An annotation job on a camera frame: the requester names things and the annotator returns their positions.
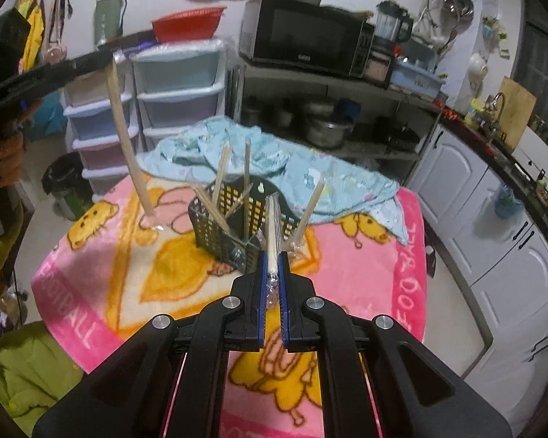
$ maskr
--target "tablecloth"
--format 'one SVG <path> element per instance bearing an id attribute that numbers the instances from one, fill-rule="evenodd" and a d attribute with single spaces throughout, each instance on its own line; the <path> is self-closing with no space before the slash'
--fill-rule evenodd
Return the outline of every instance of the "tablecloth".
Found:
<path id="1" fill-rule="evenodd" d="M 39 313 L 63 349 L 91 372 L 150 318 L 182 318 L 228 294 L 239 275 L 195 245 L 185 184 L 149 178 L 148 192 L 170 227 L 150 229 L 130 178 L 96 203 L 54 246 L 33 278 Z M 397 194 L 409 243 L 366 214 L 308 227 L 292 270 L 350 314 L 392 315 L 422 339 L 426 316 L 424 226 L 416 196 Z M 230 353 L 221 436 L 322 437 L 314 353 L 281 348 L 279 313 L 267 312 L 260 353 Z"/>

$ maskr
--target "finger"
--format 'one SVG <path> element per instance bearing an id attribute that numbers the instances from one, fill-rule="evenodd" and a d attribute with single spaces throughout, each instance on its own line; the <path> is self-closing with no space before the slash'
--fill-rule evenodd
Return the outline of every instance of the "finger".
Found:
<path id="1" fill-rule="evenodd" d="M 39 108 L 41 108 L 42 99 L 34 100 L 30 103 L 29 107 L 18 116 L 17 120 L 19 122 L 27 121 Z"/>
<path id="2" fill-rule="evenodd" d="M 23 169 L 19 166 L 14 171 L 8 173 L 5 177 L 0 178 L 0 187 L 10 186 L 20 179 Z"/>
<path id="3" fill-rule="evenodd" d="M 12 156 L 15 153 L 22 151 L 23 144 L 24 136 L 22 132 L 17 132 L 1 145 L 0 160 L 9 158 L 9 156 Z"/>
<path id="4" fill-rule="evenodd" d="M 3 159 L 0 162 L 0 178 L 7 176 L 9 173 L 14 171 L 20 165 L 22 165 L 23 152 L 19 151 L 9 158 Z"/>

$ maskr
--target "microwave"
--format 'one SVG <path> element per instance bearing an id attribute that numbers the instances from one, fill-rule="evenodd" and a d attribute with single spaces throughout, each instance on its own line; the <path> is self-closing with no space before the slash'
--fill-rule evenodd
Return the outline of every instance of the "microwave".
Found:
<path id="1" fill-rule="evenodd" d="M 363 77 L 374 26 L 344 9 L 296 0 L 250 0 L 240 54 L 250 61 Z"/>

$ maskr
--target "wooden cutting board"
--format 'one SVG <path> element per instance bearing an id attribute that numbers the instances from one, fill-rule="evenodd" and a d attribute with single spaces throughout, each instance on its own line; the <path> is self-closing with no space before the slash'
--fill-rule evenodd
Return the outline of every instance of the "wooden cutting board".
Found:
<path id="1" fill-rule="evenodd" d="M 499 92 L 506 96 L 506 106 L 499 118 L 500 128 L 506 133 L 506 145 L 515 150 L 528 126 L 536 97 L 509 77 L 503 78 Z"/>

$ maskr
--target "person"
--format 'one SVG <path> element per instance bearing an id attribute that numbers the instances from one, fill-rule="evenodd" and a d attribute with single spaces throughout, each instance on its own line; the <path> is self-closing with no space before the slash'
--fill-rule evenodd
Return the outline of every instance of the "person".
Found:
<path id="1" fill-rule="evenodd" d="M 25 121 L 38 109 L 31 104 Z M 14 184 L 23 172 L 24 139 L 21 132 L 0 141 L 0 187 Z M 19 222 L 0 237 L 0 270 L 22 227 Z M 26 324 L 0 338 L 0 437 L 31 436 L 39 417 L 83 377 L 83 371 L 57 344 L 42 322 Z"/>

